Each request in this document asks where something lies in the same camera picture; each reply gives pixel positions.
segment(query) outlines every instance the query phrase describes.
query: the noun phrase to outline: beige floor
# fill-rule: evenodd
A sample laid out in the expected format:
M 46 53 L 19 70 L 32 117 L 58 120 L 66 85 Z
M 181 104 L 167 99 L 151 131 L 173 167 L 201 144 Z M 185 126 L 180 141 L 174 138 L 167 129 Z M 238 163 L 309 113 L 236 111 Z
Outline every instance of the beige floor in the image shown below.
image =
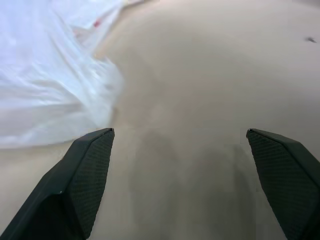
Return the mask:
M 318 9 L 287 0 L 151 0 L 123 12 L 97 53 L 126 87 L 90 239 L 284 240 L 245 136 L 276 132 L 320 159 L 320 43 L 305 41 L 320 42 L 319 23 Z M 11 179 L 1 231 L 69 145 L 0 153 Z

